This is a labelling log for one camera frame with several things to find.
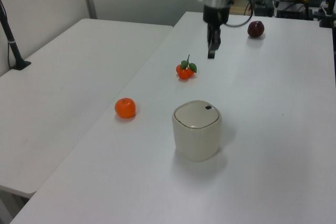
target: green leaf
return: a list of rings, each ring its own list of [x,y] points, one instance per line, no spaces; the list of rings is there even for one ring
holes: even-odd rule
[[[194,73],[197,73],[197,66],[193,63],[189,64],[189,68],[191,69],[191,71],[193,71]]]
[[[186,60],[181,61],[181,69],[186,69],[188,66],[188,62]]]

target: toy tangerine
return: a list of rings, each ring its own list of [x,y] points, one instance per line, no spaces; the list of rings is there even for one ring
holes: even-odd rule
[[[131,98],[122,98],[115,103],[114,110],[121,118],[131,118],[135,116],[135,102]]]

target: dark red apple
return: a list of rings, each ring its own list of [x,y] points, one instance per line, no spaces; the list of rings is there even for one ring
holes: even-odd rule
[[[264,31],[265,27],[261,21],[252,21],[247,28],[247,33],[253,38],[261,36]]]

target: white tabletop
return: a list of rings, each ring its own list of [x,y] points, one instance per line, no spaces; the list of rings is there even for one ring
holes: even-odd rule
[[[3,75],[0,189],[30,197],[171,30],[84,19]]]
[[[257,18],[264,36],[223,27],[209,60],[202,14],[186,13],[13,224],[333,223],[331,30]],[[188,54],[199,71],[180,81],[175,67]],[[115,115],[122,97],[136,117]],[[220,150],[200,163],[176,153],[171,119],[196,99],[223,116]]]

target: container lid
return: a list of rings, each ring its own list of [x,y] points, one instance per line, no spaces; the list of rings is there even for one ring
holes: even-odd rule
[[[204,101],[186,103],[175,111],[175,118],[184,126],[191,129],[201,129],[216,122],[218,111]]]

